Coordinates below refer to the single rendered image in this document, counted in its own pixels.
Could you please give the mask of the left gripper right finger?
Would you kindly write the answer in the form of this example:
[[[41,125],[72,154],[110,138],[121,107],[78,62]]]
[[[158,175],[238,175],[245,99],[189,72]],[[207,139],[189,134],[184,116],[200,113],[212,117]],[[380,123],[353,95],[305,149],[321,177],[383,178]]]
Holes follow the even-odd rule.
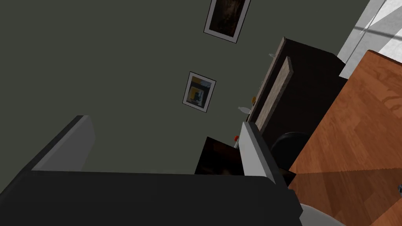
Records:
[[[288,188],[279,167],[254,123],[242,123],[238,146],[244,175],[266,177],[279,187]]]

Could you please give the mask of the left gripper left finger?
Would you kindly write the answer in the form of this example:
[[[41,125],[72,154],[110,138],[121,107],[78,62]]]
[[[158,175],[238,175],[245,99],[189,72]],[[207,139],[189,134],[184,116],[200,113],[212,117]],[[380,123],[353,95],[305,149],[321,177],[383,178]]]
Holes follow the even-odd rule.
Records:
[[[67,126],[61,138],[37,160],[35,171],[82,171],[90,150],[95,143],[95,131],[89,115],[79,115]]]

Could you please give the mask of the dark cabinet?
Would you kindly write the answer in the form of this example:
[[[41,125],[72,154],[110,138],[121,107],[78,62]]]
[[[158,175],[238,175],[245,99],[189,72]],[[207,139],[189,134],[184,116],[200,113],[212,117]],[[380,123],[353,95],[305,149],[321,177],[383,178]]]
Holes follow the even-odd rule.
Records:
[[[207,137],[194,174],[244,176],[240,150]]]

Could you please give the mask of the dark wooden desk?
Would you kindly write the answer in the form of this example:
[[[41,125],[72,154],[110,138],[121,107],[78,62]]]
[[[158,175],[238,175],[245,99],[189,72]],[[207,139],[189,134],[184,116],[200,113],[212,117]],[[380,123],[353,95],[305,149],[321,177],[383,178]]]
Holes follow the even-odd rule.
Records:
[[[280,168],[291,171],[347,79],[333,53],[283,37],[247,122]]]

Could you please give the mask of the small framed yellow picture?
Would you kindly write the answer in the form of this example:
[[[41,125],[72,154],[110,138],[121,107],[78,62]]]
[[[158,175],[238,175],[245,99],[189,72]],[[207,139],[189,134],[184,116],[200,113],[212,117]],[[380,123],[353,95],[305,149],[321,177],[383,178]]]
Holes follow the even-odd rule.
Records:
[[[183,96],[183,104],[206,113],[215,85],[215,80],[190,71]]]

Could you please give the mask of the dark framed picture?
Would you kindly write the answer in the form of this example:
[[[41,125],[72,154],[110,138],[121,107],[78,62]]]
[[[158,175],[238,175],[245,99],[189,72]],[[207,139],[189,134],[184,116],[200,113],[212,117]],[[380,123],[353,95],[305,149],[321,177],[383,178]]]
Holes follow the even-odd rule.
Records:
[[[237,43],[251,0],[211,0],[204,33]]]

